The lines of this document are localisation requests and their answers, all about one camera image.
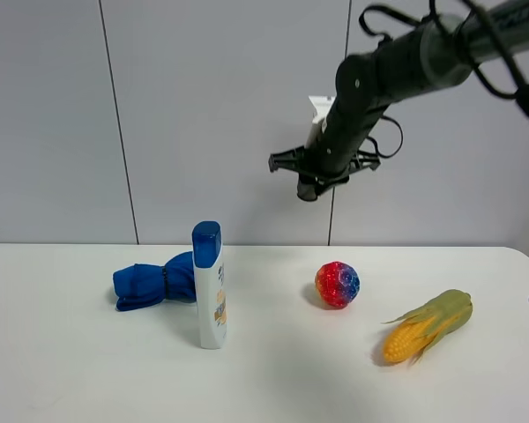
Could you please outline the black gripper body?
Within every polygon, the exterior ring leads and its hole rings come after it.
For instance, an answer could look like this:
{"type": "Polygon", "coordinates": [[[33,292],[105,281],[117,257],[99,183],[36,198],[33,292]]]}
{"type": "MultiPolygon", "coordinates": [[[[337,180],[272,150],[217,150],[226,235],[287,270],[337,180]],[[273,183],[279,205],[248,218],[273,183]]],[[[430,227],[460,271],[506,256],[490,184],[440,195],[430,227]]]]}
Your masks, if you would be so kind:
{"type": "Polygon", "coordinates": [[[358,150],[345,158],[333,155],[330,149],[299,146],[271,154],[268,166],[271,173],[280,169],[297,173],[298,198],[314,202],[326,191],[348,183],[351,175],[366,169],[376,170],[380,157],[375,152],[358,150]]]}

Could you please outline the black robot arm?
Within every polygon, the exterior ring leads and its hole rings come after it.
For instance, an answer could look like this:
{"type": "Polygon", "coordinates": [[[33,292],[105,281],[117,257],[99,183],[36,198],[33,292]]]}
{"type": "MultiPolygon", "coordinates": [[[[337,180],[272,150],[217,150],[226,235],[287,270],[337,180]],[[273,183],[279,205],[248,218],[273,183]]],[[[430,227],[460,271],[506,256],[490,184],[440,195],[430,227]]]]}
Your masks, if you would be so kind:
{"type": "Polygon", "coordinates": [[[313,202],[352,174],[379,167],[385,154],[361,145],[389,118],[390,105],[460,85],[471,74],[496,98],[515,101],[529,118],[529,82],[513,57],[529,50],[529,1],[506,1],[490,10],[468,1],[466,7],[470,13],[462,19],[438,13],[431,2],[428,15],[415,19],[384,4],[370,5],[369,11],[411,31],[393,38],[360,18],[363,32],[381,39],[376,50],[340,63],[335,95],[310,97],[314,117],[305,145],[271,154],[270,171],[297,173],[297,196],[313,202]]]}

